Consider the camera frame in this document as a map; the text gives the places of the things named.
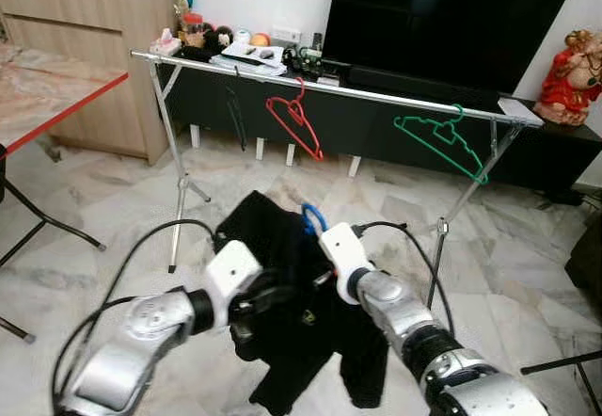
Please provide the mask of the black printed shirt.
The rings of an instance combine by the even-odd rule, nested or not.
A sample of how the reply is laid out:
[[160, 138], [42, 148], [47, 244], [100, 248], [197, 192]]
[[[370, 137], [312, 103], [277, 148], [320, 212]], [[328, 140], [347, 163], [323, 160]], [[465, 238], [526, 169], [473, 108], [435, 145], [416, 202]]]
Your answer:
[[295, 298], [270, 300], [271, 305], [295, 301], [300, 307], [295, 323], [263, 323], [259, 313], [249, 323], [252, 337], [235, 344], [240, 359], [268, 364], [268, 373], [249, 402], [266, 408], [271, 416], [287, 416], [315, 375], [339, 353], [350, 403], [357, 408], [378, 408], [386, 385], [388, 342], [364, 310], [345, 303], [328, 284], [318, 286], [318, 277], [328, 270], [330, 261], [317, 236], [304, 232], [301, 215], [253, 191], [216, 232], [225, 240], [244, 241], [262, 266], [248, 290], [267, 281], [301, 288]]

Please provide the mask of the blue plastic hanger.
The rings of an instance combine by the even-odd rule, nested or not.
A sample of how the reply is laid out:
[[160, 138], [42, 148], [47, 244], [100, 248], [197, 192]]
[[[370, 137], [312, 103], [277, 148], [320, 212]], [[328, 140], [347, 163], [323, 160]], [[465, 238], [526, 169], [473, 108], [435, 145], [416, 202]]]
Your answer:
[[302, 202], [301, 217], [304, 221], [304, 232], [309, 235], [319, 236], [328, 230], [327, 222], [317, 206], [310, 202]]

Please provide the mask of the red plastic hanger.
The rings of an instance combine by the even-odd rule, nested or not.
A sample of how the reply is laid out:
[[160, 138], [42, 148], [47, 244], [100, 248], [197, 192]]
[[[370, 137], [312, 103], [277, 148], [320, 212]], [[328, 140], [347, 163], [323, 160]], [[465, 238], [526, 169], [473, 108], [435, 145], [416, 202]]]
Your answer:
[[289, 134], [295, 146], [300, 146], [314, 161], [323, 162], [325, 152], [322, 145], [320, 145], [317, 132], [315, 132], [312, 123], [309, 122], [305, 114], [305, 81], [301, 77], [297, 77], [296, 81], [298, 93], [295, 98], [268, 97], [265, 101], [265, 107], [272, 118], [276, 120], [276, 123]]

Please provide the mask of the green plastic hanger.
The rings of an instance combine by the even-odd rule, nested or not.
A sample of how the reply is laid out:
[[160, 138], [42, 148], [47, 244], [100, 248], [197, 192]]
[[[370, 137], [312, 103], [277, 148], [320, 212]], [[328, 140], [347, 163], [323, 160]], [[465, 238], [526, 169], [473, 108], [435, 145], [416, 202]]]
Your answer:
[[[418, 141], [427, 150], [433, 151], [444, 162], [455, 167], [457, 171], [463, 172], [473, 183], [489, 184], [489, 175], [487, 175], [482, 159], [468, 144], [468, 141], [456, 131], [456, 124], [465, 117], [465, 109], [460, 104], [452, 104], [452, 106], [457, 111], [454, 118], [434, 120], [420, 116], [404, 116], [394, 119], [394, 127]], [[446, 146], [452, 149], [463, 149], [466, 157], [470, 159], [469, 167], [451, 157]]]

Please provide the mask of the black plastic hanger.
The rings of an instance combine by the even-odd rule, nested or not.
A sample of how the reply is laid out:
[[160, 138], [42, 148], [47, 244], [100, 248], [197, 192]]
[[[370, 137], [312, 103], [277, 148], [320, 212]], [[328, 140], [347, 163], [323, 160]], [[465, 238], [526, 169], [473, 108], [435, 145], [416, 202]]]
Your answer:
[[240, 145], [240, 150], [246, 150], [246, 127], [244, 123], [244, 115], [242, 115], [240, 99], [235, 89], [230, 88], [229, 85], [224, 86], [225, 89], [225, 104], [227, 104], [230, 120], [233, 128], [233, 132]]

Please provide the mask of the black television console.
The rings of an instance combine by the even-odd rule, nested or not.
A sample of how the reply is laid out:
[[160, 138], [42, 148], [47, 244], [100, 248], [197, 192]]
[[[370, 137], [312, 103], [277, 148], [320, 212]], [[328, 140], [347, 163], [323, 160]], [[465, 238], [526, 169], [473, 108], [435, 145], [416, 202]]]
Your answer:
[[[211, 131], [233, 133], [225, 85], [238, 94], [248, 139], [292, 141], [272, 118], [265, 101], [274, 96], [290, 101], [295, 98], [297, 88], [182, 69], [175, 88], [166, 99], [169, 116], [177, 124], [197, 124]], [[442, 112], [360, 101], [317, 90], [305, 90], [304, 107], [326, 157], [360, 156], [373, 161], [451, 172], [461, 178], [466, 176], [394, 127], [395, 118], [420, 116], [444, 120], [446, 116]], [[463, 118], [456, 124], [456, 131], [476, 150], [482, 162], [487, 162], [490, 157], [489, 120]], [[470, 159], [463, 149], [446, 146], [446, 150], [456, 161], [469, 167]], [[489, 183], [563, 193], [576, 183], [601, 151], [601, 137], [585, 126], [524, 129], [490, 172]]]

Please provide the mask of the steel clothes rack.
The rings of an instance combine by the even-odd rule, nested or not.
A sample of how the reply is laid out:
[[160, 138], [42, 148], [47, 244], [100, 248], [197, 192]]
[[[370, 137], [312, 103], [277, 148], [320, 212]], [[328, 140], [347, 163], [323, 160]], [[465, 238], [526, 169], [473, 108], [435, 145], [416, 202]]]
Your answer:
[[[130, 51], [129, 54], [133, 57], [145, 60], [148, 68], [150, 68], [151, 79], [153, 79], [151, 80], [151, 87], [154, 89], [156, 103], [158, 103], [159, 107], [160, 119], [162, 119], [165, 127], [169, 150], [172, 153], [173, 162], [176, 164], [176, 170], [178, 174], [178, 216], [183, 214], [184, 203], [186, 201], [186, 192], [193, 191], [203, 200], [210, 200], [210, 197], [208, 197], [205, 192], [202, 192], [202, 189], [189, 178], [188, 172], [186, 172], [186, 167], [183, 165], [180, 154], [178, 153], [176, 131], [173, 129], [171, 120], [169, 119], [169, 110], [166, 106], [166, 99], [169, 92], [175, 88], [175, 82], [178, 79], [178, 73], [180, 73], [180, 70], [194, 69], [194, 71], [218, 73], [218, 75], [235, 76], [237, 79], [285, 86], [285, 88], [298, 88], [296, 79], [289, 80], [285, 79], [283, 76], [260, 75], [259, 73], [241, 73], [237, 72], [235, 69], [214, 66], [214, 64], [198, 62], [198, 60], [158, 56], [151, 54], [151, 52], [138, 51], [136, 49]], [[356, 101], [371, 101], [379, 104], [403, 106], [408, 107], [408, 109], [425, 112], [443, 112], [443, 114], [449, 115], [449, 119], [454, 118], [457, 112], [452, 104], [439, 104], [435, 102], [424, 101], [424, 99], [409, 99], [404, 97], [387, 96], [387, 94], [370, 92], [369, 90], [334, 88], [334, 86], [322, 85], [318, 84], [318, 82], [307, 81], [305, 81], [305, 88], [305, 90], [317, 90], [317, 92], [356, 99]], [[490, 122], [491, 154], [489, 159], [487, 159], [487, 162], [484, 163], [487, 175], [493, 171], [495, 165], [500, 161], [500, 158], [504, 156], [509, 149], [509, 146], [511, 146], [512, 142], [516, 140], [517, 136], [519, 136], [524, 129], [538, 129], [539, 127], [545, 126], [544, 120], [542, 124], [530, 124], [526, 123], [523, 119], [515, 120], [512, 118], [507, 118], [503, 112], [487, 112], [477, 109], [465, 109], [465, 118], [489, 120]], [[427, 230], [431, 232], [437, 232], [439, 238], [446, 236], [447, 232], [449, 231], [449, 223], [456, 218], [456, 215], [459, 214], [461, 209], [464, 208], [469, 201], [469, 198], [472, 197], [473, 193], [477, 192], [477, 189], [481, 186], [481, 184], [476, 184], [472, 181], [472, 184], [470, 184], [466, 191], [461, 194], [459, 200], [457, 200], [448, 213], [441, 217], [435, 224], [431, 224]]]

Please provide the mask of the black soundbar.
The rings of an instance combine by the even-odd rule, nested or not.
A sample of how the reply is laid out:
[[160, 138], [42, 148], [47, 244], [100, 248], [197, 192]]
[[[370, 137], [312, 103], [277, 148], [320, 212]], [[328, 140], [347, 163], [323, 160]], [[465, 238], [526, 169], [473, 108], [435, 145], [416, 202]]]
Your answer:
[[504, 96], [497, 90], [461, 88], [447, 82], [404, 75], [404, 73], [384, 72], [360, 66], [352, 66], [345, 72], [345, 88], [369, 90], [387, 96], [430, 101], [440, 104], [459, 104], [466, 109], [495, 109], [498, 100]]

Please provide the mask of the black green gadget pile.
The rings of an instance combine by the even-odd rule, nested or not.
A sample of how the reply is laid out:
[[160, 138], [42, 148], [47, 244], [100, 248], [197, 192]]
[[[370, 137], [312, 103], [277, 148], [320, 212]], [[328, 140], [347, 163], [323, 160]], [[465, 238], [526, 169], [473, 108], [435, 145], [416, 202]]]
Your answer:
[[309, 47], [292, 46], [282, 54], [285, 67], [292, 72], [319, 77], [324, 73], [323, 52]]

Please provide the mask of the stack of white papers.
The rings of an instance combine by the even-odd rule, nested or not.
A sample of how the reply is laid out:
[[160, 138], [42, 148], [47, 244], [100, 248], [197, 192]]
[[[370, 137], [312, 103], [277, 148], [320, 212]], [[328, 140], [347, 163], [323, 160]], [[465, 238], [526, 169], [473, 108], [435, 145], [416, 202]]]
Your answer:
[[241, 73], [281, 76], [288, 68], [282, 60], [284, 49], [279, 46], [255, 46], [245, 42], [230, 43], [208, 62]]

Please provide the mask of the white paper sheet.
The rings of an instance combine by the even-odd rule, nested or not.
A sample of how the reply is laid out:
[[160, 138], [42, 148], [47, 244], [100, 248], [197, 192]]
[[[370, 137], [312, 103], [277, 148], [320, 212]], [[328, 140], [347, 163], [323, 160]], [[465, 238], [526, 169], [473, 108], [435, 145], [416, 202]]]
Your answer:
[[515, 120], [523, 119], [526, 123], [542, 124], [543, 120], [539, 118], [529, 107], [517, 99], [499, 98], [498, 106], [507, 118]]

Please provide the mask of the black Mickey Mouse plush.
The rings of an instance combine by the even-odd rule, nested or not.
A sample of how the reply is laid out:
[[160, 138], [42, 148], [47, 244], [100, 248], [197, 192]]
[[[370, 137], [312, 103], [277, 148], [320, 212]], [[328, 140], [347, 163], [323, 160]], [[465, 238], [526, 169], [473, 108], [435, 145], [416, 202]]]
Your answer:
[[228, 27], [211, 28], [206, 25], [205, 33], [202, 34], [202, 49], [211, 54], [220, 54], [233, 43], [235, 33]]

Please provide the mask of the pink tissue box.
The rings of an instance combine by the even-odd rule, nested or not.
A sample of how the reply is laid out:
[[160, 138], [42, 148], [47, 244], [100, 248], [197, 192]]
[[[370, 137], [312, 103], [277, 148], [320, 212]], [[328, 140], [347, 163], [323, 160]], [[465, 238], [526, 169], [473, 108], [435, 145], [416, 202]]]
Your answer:
[[182, 46], [184, 42], [171, 29], [164, 28], [160, 37], [150, 44], [148, 51], [158, 56], [172, 57], [182, 49]]

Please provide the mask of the light wooden cabinet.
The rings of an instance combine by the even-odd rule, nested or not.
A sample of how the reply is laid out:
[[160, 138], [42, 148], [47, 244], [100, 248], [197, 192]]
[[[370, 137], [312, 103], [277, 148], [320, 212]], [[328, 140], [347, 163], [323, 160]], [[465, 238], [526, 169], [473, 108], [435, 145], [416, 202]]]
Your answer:
[[167, 149], [146, 51], [175, 24], [176, 0], [0, 0], [8, 40], [119, 80], [49, 128], [60, 144], [155, 164]]

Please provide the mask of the marble table red edge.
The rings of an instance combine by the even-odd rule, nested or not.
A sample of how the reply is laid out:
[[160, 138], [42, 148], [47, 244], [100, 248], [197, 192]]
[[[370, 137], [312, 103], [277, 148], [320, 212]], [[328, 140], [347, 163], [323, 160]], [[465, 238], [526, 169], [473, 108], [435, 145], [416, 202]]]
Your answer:
[[11, 194], [38, 218], [38, 223], [0, 257], [0, 268], [47, 224], [87, 241], [99, 251], [106, 249], [94, 236], [38, 208], [6, 178], [6, 163], [12, 153], [128, 79], [129, 73], [119, 69], [0, 43], [0, 202]]

